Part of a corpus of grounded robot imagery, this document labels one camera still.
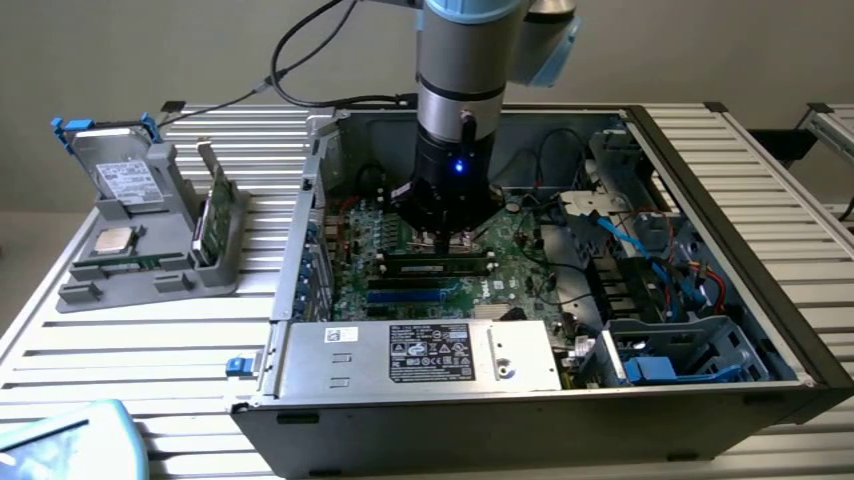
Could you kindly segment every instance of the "motherboard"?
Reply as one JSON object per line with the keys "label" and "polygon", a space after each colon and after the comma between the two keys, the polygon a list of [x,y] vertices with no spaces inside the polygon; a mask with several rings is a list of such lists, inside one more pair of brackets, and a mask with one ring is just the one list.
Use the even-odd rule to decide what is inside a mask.
{"label": "motherboard", "polygon": [[[533,222],[525,228],[521,211],[509,203],[478,230],[454,237],[441,256],[429,235],[378,203],[359,201],[337,217],[334,320],[505,317],[561,329],[565,314],[548,268],[526,258],[545,258],[542,240]],[[422,258],[430,261],[419,263]]]}

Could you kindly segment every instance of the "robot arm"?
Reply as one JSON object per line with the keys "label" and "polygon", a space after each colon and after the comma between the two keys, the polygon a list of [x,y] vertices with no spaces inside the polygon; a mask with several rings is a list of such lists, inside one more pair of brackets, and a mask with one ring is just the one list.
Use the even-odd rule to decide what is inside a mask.
{"label": "robot arm", "polygon": [[552,84],[574,13],[569,0],[423,2],[415,168],[391,202],[414,228],[435,234],[439,250],[502,207],[488,173],[506,84]]}

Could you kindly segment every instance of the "warning label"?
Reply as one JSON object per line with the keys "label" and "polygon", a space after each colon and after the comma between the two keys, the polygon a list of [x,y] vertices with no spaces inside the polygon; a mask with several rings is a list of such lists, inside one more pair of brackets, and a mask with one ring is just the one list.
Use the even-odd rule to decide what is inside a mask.
{"label": "warning label", "polygon": [[476,379],[469,325],[391,325],[389,378],[395,383]]}
{"label": "warning label", "polygon": [[99,163],[102,178],[117,199],[126,205],[139,205],[163,201],[146,162]]}

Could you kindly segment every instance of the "gray floor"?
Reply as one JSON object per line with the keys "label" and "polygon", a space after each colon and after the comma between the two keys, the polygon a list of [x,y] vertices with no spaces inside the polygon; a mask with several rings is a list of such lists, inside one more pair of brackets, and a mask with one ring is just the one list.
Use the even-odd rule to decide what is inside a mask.
{"label": "gray floor", "polygon": [[0,212],[0,335],[85,218],[83,213]]}

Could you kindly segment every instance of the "circuit board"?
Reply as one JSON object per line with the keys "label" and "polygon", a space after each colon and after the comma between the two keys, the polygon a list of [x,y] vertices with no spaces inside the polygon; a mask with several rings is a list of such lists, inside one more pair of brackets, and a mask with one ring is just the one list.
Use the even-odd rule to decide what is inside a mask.
{"label": "circuit board", "polygon": [[[498,266],[489,276],[442,278],[438,294],[411,295],[407,297],[413,301],[406,302],[383,302],[385,297],[370,287],[373,280],[377,284],[381,278],[375,267],[378,253],[429,254],[433,241],[395,214],[383,213],[367,201],[358,203],[346,214],[341,229],[341,253],[334,262],[334,320],[498,318],[502,311],[518,307],[529,319],[546,321],[552,329],[562,322],[564,314],[560,306],[541,301],[534,293],[548,272],[522,255],[514,242],[522,217],[524,214],[502,209],[476,232],[452,241],[452,254],[494,252]],[[544,291],[542,297],[549,303],[558,302],[554,292]]]}
{"label": "circuit board", "polygon": [[223,168],[218,167],[193,239],[193,254],[197,262],[203,266],[214,265],[226,252],[233,203],[231,184],[226,179]]}

